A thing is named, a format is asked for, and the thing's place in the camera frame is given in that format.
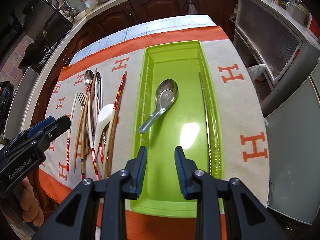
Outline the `person's hand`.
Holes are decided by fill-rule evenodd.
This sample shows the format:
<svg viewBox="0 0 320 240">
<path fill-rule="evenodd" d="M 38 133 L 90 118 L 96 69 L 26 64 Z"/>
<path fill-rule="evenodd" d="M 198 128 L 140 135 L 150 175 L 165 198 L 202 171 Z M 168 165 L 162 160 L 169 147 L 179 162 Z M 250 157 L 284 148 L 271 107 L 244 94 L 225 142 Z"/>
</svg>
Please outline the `person's hand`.
<svg viewBox="0 0 320 240">
<path fill-rule="evenodd" d="M 33 187 L 27 177 L 22 180 L 22 185 L 23 191 L 20 199 L 20 206 L 23 210 L 22 218 L 25 222 L 32 223 L 36 227 L 41 226 L 44 223 L 43 211 L 34 196 Z"/>
</svg>

